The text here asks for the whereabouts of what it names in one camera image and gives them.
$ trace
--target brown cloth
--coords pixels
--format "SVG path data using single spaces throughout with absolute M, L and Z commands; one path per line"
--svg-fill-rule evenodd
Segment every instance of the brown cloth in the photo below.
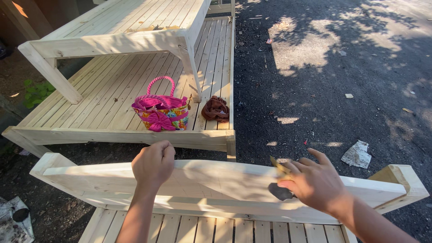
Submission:
M 226 106 L 226 101 L 217 96 L 212 96 L 201 110 L 203 117 L 210 120 L 217 120 L 221 123 L 229 122 L 229 108 Z

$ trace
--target paper debris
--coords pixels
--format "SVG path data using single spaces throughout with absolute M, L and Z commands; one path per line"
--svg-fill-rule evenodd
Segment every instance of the paper debris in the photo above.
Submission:
M 341 160 L 350 166 L 354 165 L 357 167 L 367 169 L 371 162 L 371 155 L 368 154 L 369 144 L 358 140 L 351 148 L 349 148 L 345 154 L 343 154 Z
M 25 156 L 28 156 L 28 155 L 30 155 L 30 152 L 28 152 L 27 150 L 23 149 L 23 150 L 19 153 L 19 155 L 25 155 Z
M 414 113 L 412 110 L 407 109 L 407 108 L 402 108 L 404 111 L 408 112 L 408 113 Z
M 18 210 L 28 212 L 29 208 L 19 197 L 6 201 L 0 197 L 0 242 L 31 243 L 35 240 L 30 214 L 20 216 L 14 220 L 14 213 Z

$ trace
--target pink handbag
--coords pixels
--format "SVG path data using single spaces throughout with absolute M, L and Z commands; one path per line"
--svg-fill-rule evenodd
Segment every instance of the pink handbag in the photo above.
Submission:
M 171 81 L 171 95 L 158 96 L 150 94 L 152 85 L 162 79 Z M 175 83 L 168 76 L 161 76 L 153 79 L 147 88 L 147 94 L 139 96 L 132 104 L 132 108 L 150 131 L 160 132 L 161 130 L 186 130 L 187 126 L 187 97 L 183 99 L 174 97 Z

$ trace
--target bench backrest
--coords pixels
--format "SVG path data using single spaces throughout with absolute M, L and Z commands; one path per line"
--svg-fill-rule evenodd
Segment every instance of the bench backrest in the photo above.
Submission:
M 350 192 L 381 213 L 386 212 L 387 207 L 394 210 L 429 195 L 411 166 L 396 168 L 399 171 L 396 179 L 391 169 L 383 170 L 385 176 L 379 176 L 378 172 L 374 180 L 345 176 L 341 179 Z M 137 184 L 130 163 L 77 166 L 58 153 L 46 153 L 30 174 L 96 207 L 116 210 L 128 209 Z M 269 221 L 339 223 L 297 198 L 277 199 L 268 190 L 269 184 L 274 182 L 276 169 L 273 167 L 176 160 L 171 178 L 158 191 L 154 209 L 164 213 L 169 210 L 206 212 L 213 217 L 231 214 L 231 217 Z

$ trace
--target pink rope handle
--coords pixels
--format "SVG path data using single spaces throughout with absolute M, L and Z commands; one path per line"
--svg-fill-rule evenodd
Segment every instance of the pink rope handle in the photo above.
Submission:
M 139 97 L 136 97 L 136 98 L 135 98 L 135 104 L 136 104 L 136 105 L 138 106 L 138 108 L 140 108 L 141 110 L 146 110 L 146 108 L 140 104 L 140 100 L 145 99 L 145 98 L 158 99 L 158 100 L 160 100 L 160 101 L 162 102 L 162 104 L 163 104 L 165 107 L 168 107 L 168 104 L 166 103 L 166 101 L 165 101 L 162 97 L 157 96 L 157 95 L 150 95 L 150 94 L 146 94 L 146 95 L 144 95 L 144 96 L 139 96 Z
M 172 84 L 172 87 L 171 87 L 171 96 L 174 96 L 175 83 L 174 83 L 174 80 L 172 80 L 172 78 L 170 78 L 168 76 L 160 76 L 160 77 L 157 77 L 157 78 L 153 79 L 153 81 L 149 84 L 149 87 L 147 88 L 147 94 L 148 95 L 150 94 L 150 89 L 152 88 L 152 85 L 156 81 L 161 80 L 161 79 L 168 79 L 169 81 L 171 81 L 171 84 Z

